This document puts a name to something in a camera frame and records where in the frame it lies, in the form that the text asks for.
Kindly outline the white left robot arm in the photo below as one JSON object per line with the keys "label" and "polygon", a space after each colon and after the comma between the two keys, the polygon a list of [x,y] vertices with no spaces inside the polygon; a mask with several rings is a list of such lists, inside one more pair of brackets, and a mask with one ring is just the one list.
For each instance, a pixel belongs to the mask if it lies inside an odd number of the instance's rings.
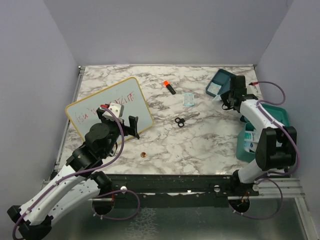
{"label": "white left robot arm", "polygon": [[[138,117],[129,116],[129,125],[122,119],[122,105],[101,105],[97,109],[99,123],[92,125],[83,144],[75,149],[57,175],[31,200],[13,205],[7,214],[14,222],[12,238],[19,232],[23,240],[41,240],[66,213],[90,198],[127,193],[126,187],[114,190],[111,179],[101,171],[121,155],[124,145],[118,138],[139,138]],[[104,164],[103,160],[113,159]]]}

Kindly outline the white dressing packet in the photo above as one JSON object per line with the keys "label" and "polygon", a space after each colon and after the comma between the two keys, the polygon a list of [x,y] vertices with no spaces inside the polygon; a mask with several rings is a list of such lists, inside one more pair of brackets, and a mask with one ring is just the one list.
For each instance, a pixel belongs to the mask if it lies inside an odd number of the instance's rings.
{"label": "white dressing packet", "polygon": [[192,107],[195,105],[195,95],[190,92],[183,93],[183,105]]}

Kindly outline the small clear teal packet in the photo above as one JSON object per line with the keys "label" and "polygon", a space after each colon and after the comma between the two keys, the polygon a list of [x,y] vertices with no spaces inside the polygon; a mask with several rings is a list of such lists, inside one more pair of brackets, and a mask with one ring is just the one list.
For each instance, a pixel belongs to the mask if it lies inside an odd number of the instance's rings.
{"label": "small clear teal packet", "polygon": [[216,95],[214,98],[213,98],[213,102],[215,103],[215,102],[220,102],[222,99],[221,99],[221,96],[218,94],[218,95]]}

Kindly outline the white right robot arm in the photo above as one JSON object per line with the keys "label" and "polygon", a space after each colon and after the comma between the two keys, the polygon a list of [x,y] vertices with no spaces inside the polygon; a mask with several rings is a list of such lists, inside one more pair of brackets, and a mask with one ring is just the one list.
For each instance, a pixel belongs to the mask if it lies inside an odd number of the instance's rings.
{"label": "white right robot arm", "polygon": [[297,147],[297,131],[293,126],[285,126],[276,120],[263,107],[264,101],[247,92],[246,78],[243,75],[230,77],[229,91],[221,99],[228,110],[242,114],[253,125],[259,139],[255,158],[232,175],[229,189],[240,196],[254,183],[269,174],[293,174],[300,166],[300,152]]}

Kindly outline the large blue bandage packet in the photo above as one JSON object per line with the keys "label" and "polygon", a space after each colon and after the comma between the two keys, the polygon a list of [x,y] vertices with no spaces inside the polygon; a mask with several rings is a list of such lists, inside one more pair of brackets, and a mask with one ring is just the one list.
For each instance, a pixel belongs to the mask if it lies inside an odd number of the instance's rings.
{"label": "large blue bandage packet", "polygon": [[260,134],[256,129],[252,131],[245,131],[244,133],[244,150],[247,152],[255,152],[260,139]]}

